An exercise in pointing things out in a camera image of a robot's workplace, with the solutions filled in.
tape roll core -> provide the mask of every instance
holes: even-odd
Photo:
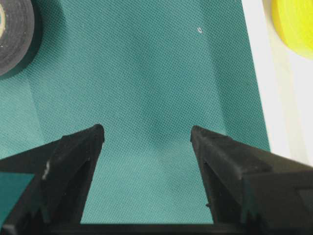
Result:
[[[0,79],[22,71],[37,53],[42,26],[31,0],[0,0]]]

